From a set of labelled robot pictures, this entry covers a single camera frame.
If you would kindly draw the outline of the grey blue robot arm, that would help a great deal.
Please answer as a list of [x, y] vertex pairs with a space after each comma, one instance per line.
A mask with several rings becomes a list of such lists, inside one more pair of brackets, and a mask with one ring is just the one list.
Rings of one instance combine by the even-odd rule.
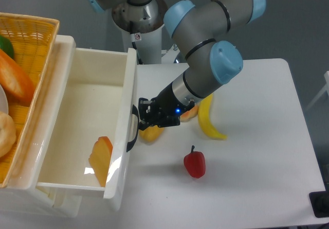
[[249, 24], [265, 9], [266, 0], [174, 4], [164, 15], [164, 25], [188, 68], [155, 98], [139, 99], [139, 129], [179, 125], [183, 113], [234, 78], [243, 68], [242, 56], [233, 44], [216, 37]]

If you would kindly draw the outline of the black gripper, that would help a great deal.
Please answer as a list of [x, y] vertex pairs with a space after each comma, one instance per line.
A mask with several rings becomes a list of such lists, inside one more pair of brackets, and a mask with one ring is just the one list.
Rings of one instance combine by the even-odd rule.
[[140, 119], [138, 129], [146, 130], [155, 125], [160, 128], [179, 126], [180, 102], [174, 96], [172, 87], [166, 87], [156, 97], [148, 100], [138, 99], [138, 110], [140, 116], [150, 116], [149, 119]]

